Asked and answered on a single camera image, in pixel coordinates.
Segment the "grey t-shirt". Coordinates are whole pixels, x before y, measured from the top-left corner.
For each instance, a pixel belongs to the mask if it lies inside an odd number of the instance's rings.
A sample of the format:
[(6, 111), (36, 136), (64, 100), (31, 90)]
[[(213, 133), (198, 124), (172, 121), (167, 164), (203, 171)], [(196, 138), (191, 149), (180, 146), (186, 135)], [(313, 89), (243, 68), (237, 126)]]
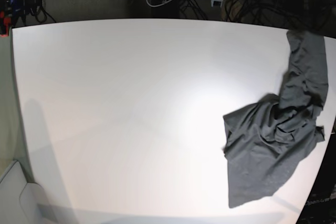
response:
[(272, 196), (324, 141), (316, 125), (329, 89), (324, 37), (290, 30), (287, 39), (289, 63), (279, 94), (223, 117), (230, 208)]

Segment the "red clamp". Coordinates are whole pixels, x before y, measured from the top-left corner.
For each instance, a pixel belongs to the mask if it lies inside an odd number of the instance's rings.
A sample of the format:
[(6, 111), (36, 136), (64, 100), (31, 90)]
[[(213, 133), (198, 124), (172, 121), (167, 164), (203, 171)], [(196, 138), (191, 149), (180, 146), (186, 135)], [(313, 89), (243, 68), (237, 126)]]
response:
[(1, 11), (1, 37), (7, 37), (9, 35), (9, 30), (11, 27), (11, 18)]

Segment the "white bin corner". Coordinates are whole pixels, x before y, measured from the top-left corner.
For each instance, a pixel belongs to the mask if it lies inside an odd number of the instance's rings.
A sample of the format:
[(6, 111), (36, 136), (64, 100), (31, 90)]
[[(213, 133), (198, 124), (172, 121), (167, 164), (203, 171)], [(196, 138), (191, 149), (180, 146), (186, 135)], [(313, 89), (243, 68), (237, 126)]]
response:
[(1, 223), (53, 223), (44, 190), (29, 183), (18, 161), (1, 176)]

